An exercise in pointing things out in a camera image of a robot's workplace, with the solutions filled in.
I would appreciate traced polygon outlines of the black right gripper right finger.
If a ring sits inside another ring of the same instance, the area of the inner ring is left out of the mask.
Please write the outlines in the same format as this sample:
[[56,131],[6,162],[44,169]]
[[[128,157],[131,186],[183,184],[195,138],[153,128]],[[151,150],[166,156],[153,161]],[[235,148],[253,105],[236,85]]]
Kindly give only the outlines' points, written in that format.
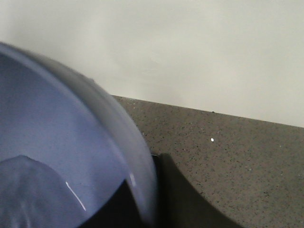
[[240,228],[190,184],[167,153],[152,155],[158,182],[157,227]]

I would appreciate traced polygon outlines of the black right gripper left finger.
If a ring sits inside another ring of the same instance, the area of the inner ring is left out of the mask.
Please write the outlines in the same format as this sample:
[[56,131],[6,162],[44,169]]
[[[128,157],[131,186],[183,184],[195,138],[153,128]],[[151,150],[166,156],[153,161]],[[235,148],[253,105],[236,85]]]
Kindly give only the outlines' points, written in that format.
[[132,193],[126,181],[123,181],[113,196],[82,228],[146,228],[142,221]]

